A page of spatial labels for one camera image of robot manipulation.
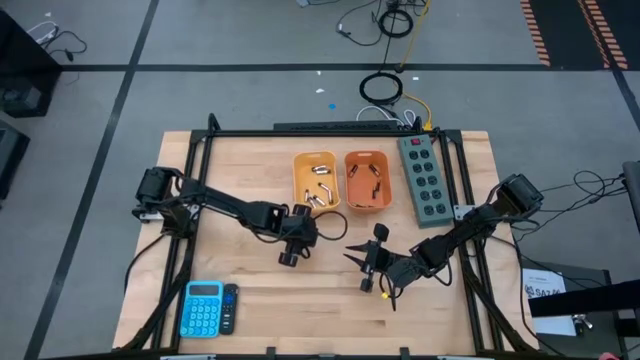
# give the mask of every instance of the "white paper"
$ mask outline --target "white paper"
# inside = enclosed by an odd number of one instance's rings
[[[524,289],[529,299],[566,292],[564,280],[558,274],[545,270],[523,269]],[[576,336],[571,316],[533,318],[536,333]]]

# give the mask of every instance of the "wooden tabletop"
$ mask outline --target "wooden tabletop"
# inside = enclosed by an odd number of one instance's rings
[[[486,132],[463,132],[463,138],[474,196],[480,202],[498,183],[491,145]],[[158,165],[182,169],[188,140],[188,132],[165,133]],[[438,144],[434,149],[442,167]],[[293,157],[300,152],[320,150],[330,150],[336,155],[343,198],[345,154],[354,150],[385,152],[389,158],[393,203],[381,213],[359,215],[352,213],[343,201],[337,210],[349,219],[346,237],[338,242],[319,239],[311,249],[311,258],[300,259],[295,268],[277,262],[283,243],[261,243],[235,220],[203,212],[192,280],[237,283],[238,317],[233,335],[204,340],[185,338],[181,340],[180,352],[263,354],[267,346],[275,346],[279,354],[393,355],[406,346],[415,355],[473,354],[457,255],[451,261],[453,285],[444,287],[435,279],[420,279],[398,299],[397,312],[392,311],[389,300],[380,297],[377,277],[372,293],[359,290],[363,274],[342,255],[345,246],[372,239],[373,227],[378,222],[390,230],[385,247],[403,254],[408,254],[409,248],[423,239],[451,228],[418,229],[395,138],[215,138],[207,185],[246,201],[265,200],[292,206]],[[452,145],[450,151],[458,198],[464,203]],[[326,216],[317,225],[331,236],[340,234],[343,222]],[[136,251],[158,236],[160,226],[159,222],[142,225]],[[506,225],[499,226],[496,235],[511,239]],[[168,248],[169,240],[164,240],[133,268],[114,346],[128,342],[156,306]],[[524,339],[537,347],[521,320],[520,272],[513,248],[489,240],[486,257],[497,305]],[[446,277],[446,271],[440,275]],[[480,301],[478,304],[484,341],[491,348],[486,312]],[[529,306],[526,302],[524,306],[531,326]],[[169,344],[174,313],[172,306],[167,313],[165,346]]]

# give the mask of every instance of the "green power strip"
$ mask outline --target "green power strip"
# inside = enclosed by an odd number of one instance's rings
[[[398,150],[418,227],[448,224],[453,219],[453,211],[429,135],[400,138]]]

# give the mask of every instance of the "blue calculator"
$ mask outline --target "blue calculator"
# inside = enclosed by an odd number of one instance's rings
[[[180,336],[218,336],[223,285],[220,281],[190,281],[182,308]]]

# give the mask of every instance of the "plastic bin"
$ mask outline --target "plastic bin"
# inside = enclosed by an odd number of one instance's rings
[[[326,165],[331,173],[318,175],[311,171],[314,166]],[[304,192],[309,190],[311,195],[317,195],[326,206],[318,206],[312,213],[319,214],[329,210],[335,210],[340,204],[338,192],[338,176],[336,174],[336,156],[330,151],[312,153],[300,153],[293,158],[293,198],[297,204],[310,206],[304,202]],[[332,192],[333,204],[329,203],[327,191],[318,186],[318,183],[327,185]]]
[[[381,151],[353,151],[344,158],[345,171],[347,172],[346,189],[347,204],[359,213],[373,213],[384,210],[391,204],[391,177],[389,175],[389,161],[387,155]],[[351,176],[354,165],[358,166]],[[373,165],[379,172],[377,176],[369,168]],[[380,180],[380,191],[373,198],[373,189]]]

